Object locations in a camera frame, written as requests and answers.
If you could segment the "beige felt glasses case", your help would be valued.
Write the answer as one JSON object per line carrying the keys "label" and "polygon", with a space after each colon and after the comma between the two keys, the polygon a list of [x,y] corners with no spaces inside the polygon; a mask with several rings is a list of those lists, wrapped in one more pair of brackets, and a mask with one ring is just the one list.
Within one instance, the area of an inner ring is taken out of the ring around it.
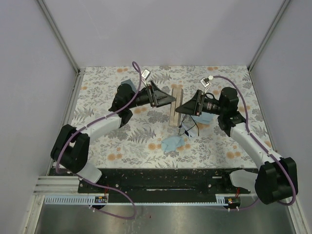
{"label": "beige felt glasses case", "polygon": [[180,87],[173,88],[171,96],[175,98],[175,101],[173,101],[170,106],[169,126],[178,127],[180,125],[181,113],[178,113],[176,108],[183,102],[183,89]]}

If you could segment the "black wire-frame glasses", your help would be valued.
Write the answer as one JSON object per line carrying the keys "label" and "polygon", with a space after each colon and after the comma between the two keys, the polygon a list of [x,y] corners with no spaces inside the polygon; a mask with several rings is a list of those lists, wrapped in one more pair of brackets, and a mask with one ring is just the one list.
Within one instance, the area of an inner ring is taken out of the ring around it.
{"label": "black wire-frame glasses", "polygon": [[190,115],[184,115],[183,117],[182,117],[182,119],[181,119],[181,122],[180,122],[180,124],[181,123],[184,123],[184,124],[186,124],[186,125],[188,125],[188,126],[193,126],[193,125],[195,125],[195,127],[193,128],[193,131],[195,132],[195,133],[197,133],[197,136],[196,137],[199,137],[199,127],[198,127],[198,124],[197,124],[197,122],[195,122],[194,121],[194,119],[192,118],[192,116],[190,116]]}

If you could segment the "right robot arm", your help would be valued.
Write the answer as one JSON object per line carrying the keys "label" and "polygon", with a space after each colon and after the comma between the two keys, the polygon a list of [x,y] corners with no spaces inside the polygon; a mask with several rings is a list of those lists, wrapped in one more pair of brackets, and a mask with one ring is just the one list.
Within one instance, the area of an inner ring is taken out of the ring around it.
{"label": "right robot arm", "polygon": [[256,193],[264,204],[291,198],[288,205],[292,205],[298,193],[296,163],[269,149],[251,131],[248,118],[238,111],[238,95],[239,92],[231,87],[223,88],[219,99],[206,97],[197,90],[189,101],[176,108],[176,112],[191,116],[217,115],[220,129],[243,148],[258,169],[257,174],[244,169],[231,172],[232,185]]}

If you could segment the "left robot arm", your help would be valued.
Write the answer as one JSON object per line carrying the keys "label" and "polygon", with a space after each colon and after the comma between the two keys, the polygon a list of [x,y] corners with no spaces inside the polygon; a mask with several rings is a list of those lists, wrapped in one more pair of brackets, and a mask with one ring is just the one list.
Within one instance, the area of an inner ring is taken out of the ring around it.
{"label": "left robot arm", "polygon": [[97,183],[102,172],[88,162],[90,143],[103,135],[126,125],[133,113],[132,108],[150,104],[161,107],[176,101],[176,98],[160,90],[153,81],[142,90],[133,91],[130,84],[118,86],[117,93],[109,109],[108,115],[100,117],[83,127],[66,124],[56,139],[51,151],[51,159],[59,166],[92,183]]}

